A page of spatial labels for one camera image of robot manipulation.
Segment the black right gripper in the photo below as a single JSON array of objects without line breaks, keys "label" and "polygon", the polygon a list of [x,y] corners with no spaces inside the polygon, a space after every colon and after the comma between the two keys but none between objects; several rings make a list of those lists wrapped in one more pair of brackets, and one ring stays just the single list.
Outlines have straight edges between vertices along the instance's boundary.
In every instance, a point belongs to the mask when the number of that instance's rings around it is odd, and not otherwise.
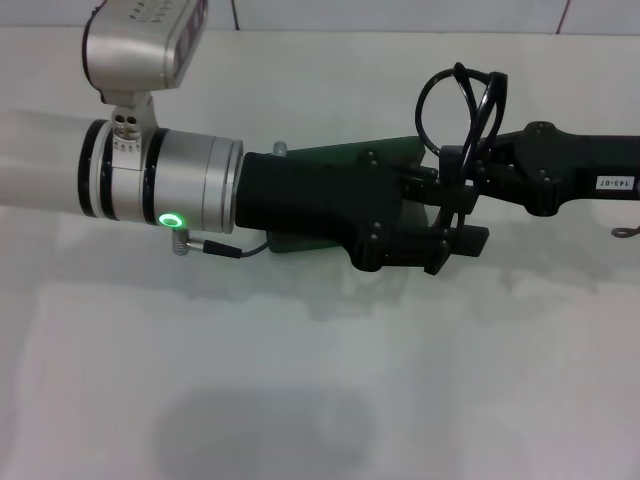
[{"label": "black right gripper", "polygon": [[483,139],[473,183],[499,185],[499,198],[533,216],[554,216],[574,200],[639,199],[639,138],[578,135],[549,122]]}]

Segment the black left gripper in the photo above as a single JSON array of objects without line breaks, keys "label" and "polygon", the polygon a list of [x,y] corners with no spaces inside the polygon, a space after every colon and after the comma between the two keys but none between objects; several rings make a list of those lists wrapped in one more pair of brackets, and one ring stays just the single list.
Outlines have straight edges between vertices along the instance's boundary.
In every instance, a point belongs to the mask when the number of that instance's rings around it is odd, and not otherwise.
[{"label": "black left gripper", "polygon": [[[460,147],[444,146],[439,169],[399,167],[403,198],[472,211],[477,189],[466,185],[460,156]],[[377,160],[335,164],[251,152],[238,180],[235,224],[330,240],[356,269],[376,272],[400,214],[398,176]]]}]

